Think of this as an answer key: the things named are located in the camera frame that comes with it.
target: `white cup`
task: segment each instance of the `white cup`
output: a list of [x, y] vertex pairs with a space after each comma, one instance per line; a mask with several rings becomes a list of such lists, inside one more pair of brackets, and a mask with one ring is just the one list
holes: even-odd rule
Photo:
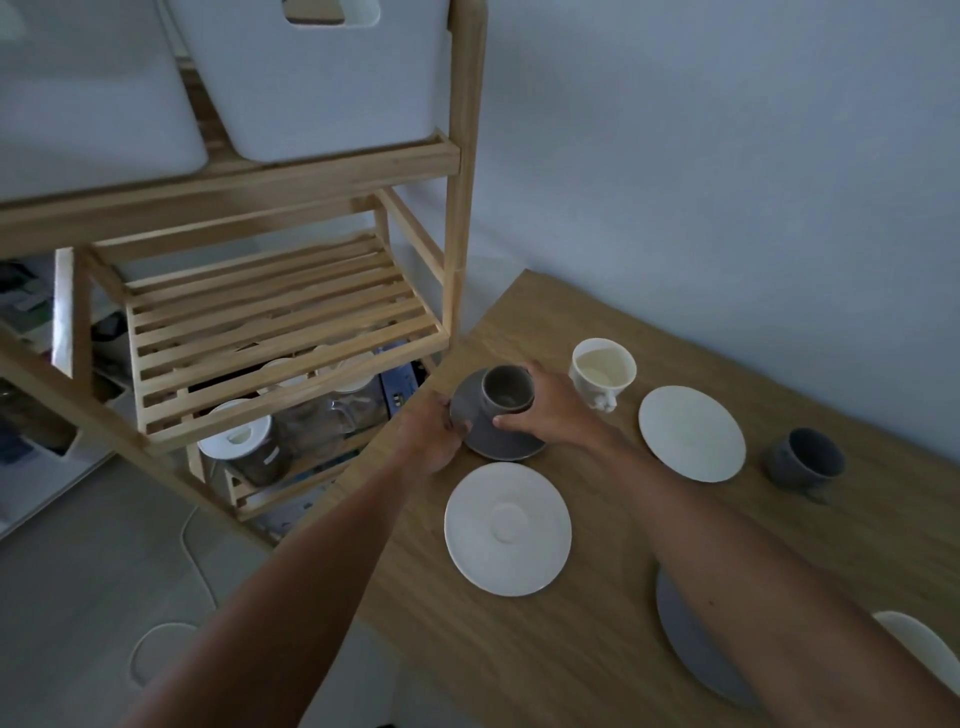
[[960, 660], [936, 632], [902, 612], [876, 612], [874, 619], [942, 683], [960, 695]]
[[591, 409], [613, 412], [616, 396], [636, 377], [636, 362], [615, 341], [587, 339], [573, 350], [569, 374]]

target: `white saucer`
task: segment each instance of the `white saucer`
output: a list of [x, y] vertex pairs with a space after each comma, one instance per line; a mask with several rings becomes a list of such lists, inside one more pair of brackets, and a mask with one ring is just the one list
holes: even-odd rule
[[640, 434], [668, 468], [704, 483], [739, 473], [747, 458], [740, 426], [717, 400], [689, 387], [661, 387], [643, 398]]
[[444, 535], [450, 558], [471, 583], [499, 596], [524, 596], [563, 569], [572, 528], [549, 480], [516, 463], [491, 463], [453, 489]]

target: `wooden rack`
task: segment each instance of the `wooden rack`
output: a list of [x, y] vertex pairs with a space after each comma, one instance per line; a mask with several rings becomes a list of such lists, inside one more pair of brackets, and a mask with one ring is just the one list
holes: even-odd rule
[[[451, 0], [448, 135], [437, 131], [415, 143], [283, 164], [240, 158], [199, 76], [184, 67], [210, 157], [201, 172], [0, 206], [0, 256], [56, 251], [57, 262], [51, 361], [0, 329], [0, 376], [229, 527], [272, 548], [275, 542], [248, 521], [335, 472], [307, 477], [251, 507], [252, 488], [236, 479], [229, 502], [215, 495], [204, 482], [195, 444], [359, 376], [442, 352], [456, 339], [486, 29], [484, 0]], [[447, 177], [442, 250], [393, 190], [438, 177]], [[113, 267], [358, 212], [372, 212], [374, 227], [294, 251], [133, 281]], [[390, 218], [443, 287], [440, 319], [396, 265]], [[127, 312], [137, 430], [90, 392], [92, 281]], [[387, 345], [393, 347], [383, 351]], [[376, 351], [355, 367], [312, 376]], [[284, 356], [290, 361], [259, 369]], [[255, 396], [303, 374], [311, 377]], [[210, 412], [240, 398], [248, 401]], [[347, 439], [343, 452], [363, 447], [374, 434]], [[190, 472], [164, 454], [179, 448], [187, 448]], [[295, 464], [291, 475], [313, 466]]]

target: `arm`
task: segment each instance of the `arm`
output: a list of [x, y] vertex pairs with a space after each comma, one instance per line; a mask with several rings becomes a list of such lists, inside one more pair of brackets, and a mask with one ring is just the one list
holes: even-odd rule
[[396, 450], [362, 488], [290, 538], [134, 703], [123, 725], [296, 726], [323, 682], [411, 491], [466, 431], [424, 393], [400, 412]]
[[533, 407], [494, 422], [585, 449], [690, 608], [783, 725], [960, 725], [960, 700], [782, 542], [631, 445], [569, 379], [527, 365]]

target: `person's hand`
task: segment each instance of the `person's hand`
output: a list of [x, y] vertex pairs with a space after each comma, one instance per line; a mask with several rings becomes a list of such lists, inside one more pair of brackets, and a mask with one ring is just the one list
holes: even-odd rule
[[438, 392], [407, 402], [396, 423], [394, 459], [404, 471], [426, 477], [443, 468], [470, 432], [450, 421], [450, 399]]
[[610, 428], [580, 398], [570, 377], [548, 372], [538, 361], [521, 364], [534, 379], [534, 403], [518, 415], [498, 415], [500, 429], [529, 432], [545, 443], [587, 446]]

